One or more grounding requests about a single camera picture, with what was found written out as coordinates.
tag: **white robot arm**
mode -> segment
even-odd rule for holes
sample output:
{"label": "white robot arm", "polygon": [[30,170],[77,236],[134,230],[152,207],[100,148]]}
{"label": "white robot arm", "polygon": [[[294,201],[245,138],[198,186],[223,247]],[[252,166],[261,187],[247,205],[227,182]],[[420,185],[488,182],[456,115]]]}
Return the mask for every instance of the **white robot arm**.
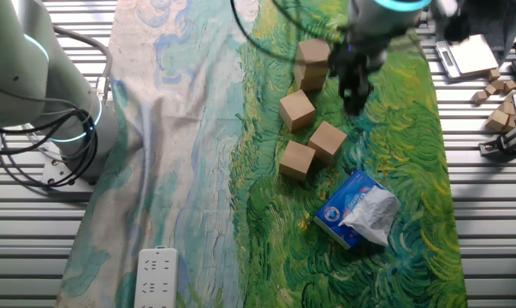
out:
{"label": "white robot arm", "polygon": [[[85,110],[99,139],[90,168],[80,175],[88,180],[98,178],[117,134],[116,117],[101,101],[106,77],[98,93],[91,88],[59,45],[40,0],[0,0],[0,127],[42,127],[70,110]],[[68,157],[85,146],[85,135],[81,120],[72,117],[50,140]],[[78,164],[67,163],[71,169]]]}
{"label": "white robot arm", "polygon": [[[329,58],[331,76],[339,76],[339,94],[347,113],[358,116],[373,91],[368,74],[381,68],[391,39],[419,23],[421,11],[432,0],[351,0],[343,43]],[[443,18],[456,15],[455,0],[433,2]]]}

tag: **wooden cube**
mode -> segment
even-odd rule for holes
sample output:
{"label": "wooden cube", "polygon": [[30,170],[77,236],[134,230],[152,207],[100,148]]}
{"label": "wooden cube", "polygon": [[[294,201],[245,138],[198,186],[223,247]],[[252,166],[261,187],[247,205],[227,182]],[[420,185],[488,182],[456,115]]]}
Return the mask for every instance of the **wooden cube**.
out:
{"label": "wooden cube", "polygon": [[505,99],[503,100],[504,102],[510,102],[510,103],[514,103],[513,101],[513,95],[512,93],[509,93],[507,96],[505,96]]}
{"label": "wooden cube", "polygon": [[505,82],[505,93],[508,94],[514,89],[516,89],[516,82],[514,82],[514,80],[509,80]]}
{"label": "wooden cube", "polygon": [[510,116],[516,115],[513,102],[503,102],[501,105],[499,105],[499,107],[497,107],[497,110]]}
{"label": "wooden cube", "polygon": [[320,90],[326,81],[326,75],[304,78],[301,67],[294,66],[294,80],[298,89],[303,91]]}
{"label": "wooden cube", "polygon": [[505,124],[507,124],[507,121],[507,114],[502,113],[499,110],[494,110],[494,112],[489,115],[488,120],[486,121],[486,127],[495,131],[501,131]]}
{"label": "wooden cube", "polygon": [[486,99],[488,99],[488,93],[486,93],[486,91],[484,91],[484,90],[478,91],[478,92],[474,93],[474,95],[472,96],[472,100],[476,104],[480,104],[480,103],[484,102]]}
{"label": "wooden cube", "polygon": [[320,39],[300,42],[296,60],[313,63],[313,65],[294,65],[301,71],[303,79],[325,76],[328,73],[328,43]]}
{"label": "wooden cube", "polygon": [[488,97],[490,97],[490,96],[492,96],[492,95],[494,95],[494,94],[499,93],[499,91],[497,91],[497,89],[495,89],[495,87],[494,87],[494,86],[492,86],[492,85],[488,85],[488,86],[486,86],[486,88],[485,88],[485,89],[483,89],[483,90],[486,92],[486,94],[488,95]]}
{"label": "wooden cube", "polygon": [[516,115],[509,115],[507,124],[503,127],[502,131],[508,133],[516,128]]}
{"label": "wooden cube", "polygon": [[499,72],[499,69],[494,68],[489,71],[489,75],[488,75],[489,81],[498,80],[499,77],[501,77],[501,73]]}
{"label": "wooden cube", "polygon": [[492,81],[490,84],[497,90],[495,94],[499,94],[499,92],[505,90],[505,82],[501,80]]}
{"label": "wooden cube", "polygon": [[315,150],[290,140],[282,155],[279,172],[304,181],[314,156]]}
{"label": "wooden cube", "polygon": [[306,94],[299,90],[281,99],[278,113],[284,124],[293,133],[312,123],[315,117],[315,107]]}
{"label": "wooden cube", "polygon": [[309,147],[315,149],[315,156],[325,163],[330,163],[347,135],[341,130],[323,121],[309,139]]}

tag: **metal slat table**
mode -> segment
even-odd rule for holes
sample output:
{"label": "metal slat table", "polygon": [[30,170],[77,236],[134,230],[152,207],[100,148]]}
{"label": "metal slat table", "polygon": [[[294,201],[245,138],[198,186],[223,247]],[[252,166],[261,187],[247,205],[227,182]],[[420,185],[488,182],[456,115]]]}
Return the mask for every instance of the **metal slat table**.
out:
{"label": "metal slat table", "polygon": [[[45,1],[44,5],[58,26],[109,43],[116,1]],[[474,106],[472,95],[488,81],[449,84],[434,51],[432,30],[420,27],[418,35],[436,87],[469,307],[516,308],[516,159],[495,164],[481,158],[477,148],[492,138],[483,123],[502,99],[493,96]],[[59,40],[94,86],[105,57],[71,38]],[[511,52],[507,60],[515,58]],[[512,78],[508,62],[501,72],[502,80]],[[8,142],[10,147],[30,145],[21,136]],[[16,160],[31,175],[42,173],[44,157],[39,152]],[[0,307],[54,305],[85,208],[80,200],[49,199],[28,191],[0,168]]]}

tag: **blue packaging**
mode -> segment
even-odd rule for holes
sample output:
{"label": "blue packaging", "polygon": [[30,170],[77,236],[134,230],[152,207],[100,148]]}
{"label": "blue packaging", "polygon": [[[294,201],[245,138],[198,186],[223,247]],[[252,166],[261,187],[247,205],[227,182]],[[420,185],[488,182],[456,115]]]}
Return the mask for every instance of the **blue packaging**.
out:
{"label": "blue packaging", "polygon": [[351,246],[355,246],[362,235],[351,227],[338,227],[338,224],[374,186],[385,189],[364,171],[354,171],[349,179],[334,193],[334,196],[317,212],[314,222],[340,243],[343,248],[349,249]]}

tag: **power strip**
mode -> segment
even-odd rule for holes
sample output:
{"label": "power strip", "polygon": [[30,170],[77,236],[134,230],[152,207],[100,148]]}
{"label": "power strip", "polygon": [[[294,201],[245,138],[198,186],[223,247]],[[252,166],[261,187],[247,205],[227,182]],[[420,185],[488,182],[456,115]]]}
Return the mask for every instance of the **power strip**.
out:
{"label": "power strip", "polygon": [[176,308],[178,251],[157,246],[139,252],[134,308]]}

